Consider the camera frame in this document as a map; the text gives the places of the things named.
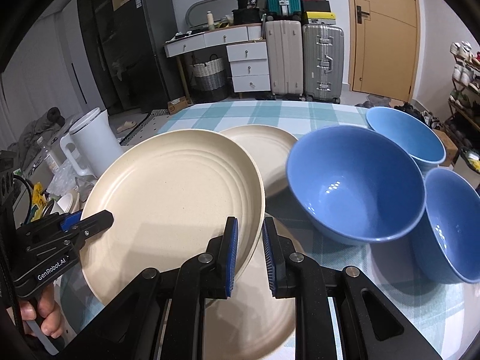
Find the person's left hand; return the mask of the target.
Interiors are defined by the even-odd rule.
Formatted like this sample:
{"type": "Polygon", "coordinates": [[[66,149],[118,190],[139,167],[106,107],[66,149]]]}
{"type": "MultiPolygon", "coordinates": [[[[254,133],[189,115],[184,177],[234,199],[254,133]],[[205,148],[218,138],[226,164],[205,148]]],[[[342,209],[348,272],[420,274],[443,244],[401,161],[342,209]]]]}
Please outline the person's left hand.
{"type": "Polygon", "coordinates": [[[43,319],[41,331],[53,339],[59,338],[64,332],[64,317],[59,304],[55,301],[55,287],[50,283],[41,293],[37,305],[20,299],[19,307],[24,325],[24,330],[31,336],[36,336],[33,330],[27,325],[28,321],[35,321],[38,314],[43,319]]]}

